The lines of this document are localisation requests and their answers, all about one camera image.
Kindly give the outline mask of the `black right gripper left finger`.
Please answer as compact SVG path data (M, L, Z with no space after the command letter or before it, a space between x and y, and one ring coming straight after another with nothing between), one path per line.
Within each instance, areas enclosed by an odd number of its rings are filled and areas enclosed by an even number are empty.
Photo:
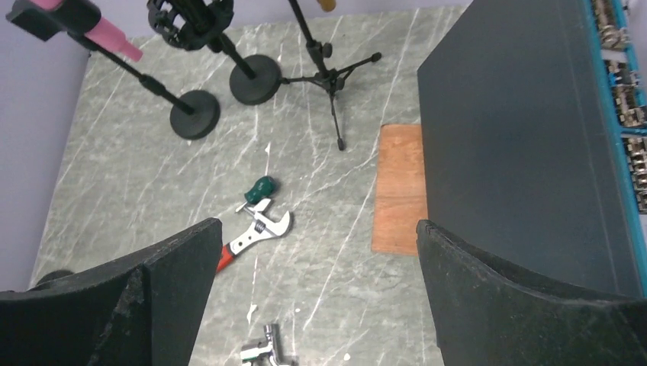
M3 365L187 365L216 275L208 218L102 265L1 294Z

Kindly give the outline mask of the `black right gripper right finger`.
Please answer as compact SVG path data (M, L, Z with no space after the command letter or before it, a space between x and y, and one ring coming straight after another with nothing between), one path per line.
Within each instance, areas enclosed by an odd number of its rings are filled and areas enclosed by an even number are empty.
M644 365L646 301L516 265L430 220L417 251L446 365Z

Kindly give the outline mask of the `black front microphone stand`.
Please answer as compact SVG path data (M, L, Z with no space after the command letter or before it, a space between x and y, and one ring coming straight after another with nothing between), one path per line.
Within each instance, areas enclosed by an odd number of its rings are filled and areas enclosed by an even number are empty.
M60 270L52 271L52 272L50 272L50 273L48 273L48 274L44 275L44 276L43 276L43 277L42 277L42 278L41 278L41 279L40 279L40 280L35 284L35 286L36 286L36 287L38 287L38 286L41 286L41 285L43 285L43 284L46 284L46 283L47 283L47 282L49 282L49 281L54 281L54 280L56 280L56 279L64 278L64 277L66 277L66 276L73 275L73 274L74 274L74 272L73 272L73 271L70 271L70 270L68 270L68 269L60 269Z

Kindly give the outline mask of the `black stand for pink microphone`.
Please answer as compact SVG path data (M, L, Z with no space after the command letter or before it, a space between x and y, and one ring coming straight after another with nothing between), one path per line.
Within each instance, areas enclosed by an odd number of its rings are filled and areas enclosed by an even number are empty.
M75 36L64 31L32 1L15 1L6 19L23 31L48 41L58 33L66 33L87 50L96 51L131 74L152 94L161 97L172 105L169 115L171 128L176 135L185 140L199 140L207 136L217 125L220 118L220 104L215 96L204 90L188 91L177 97L163 83L151 75L139 72L118 56L83 36Z

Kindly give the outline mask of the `pink toy microphone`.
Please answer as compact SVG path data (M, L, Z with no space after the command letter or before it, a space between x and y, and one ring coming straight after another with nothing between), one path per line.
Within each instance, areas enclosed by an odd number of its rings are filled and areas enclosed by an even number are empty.
M103 17L92 1L85 0L34 0L44 14L64 31L83 36L113 53L121 53L137 62L143 52L134 46L125 33Z

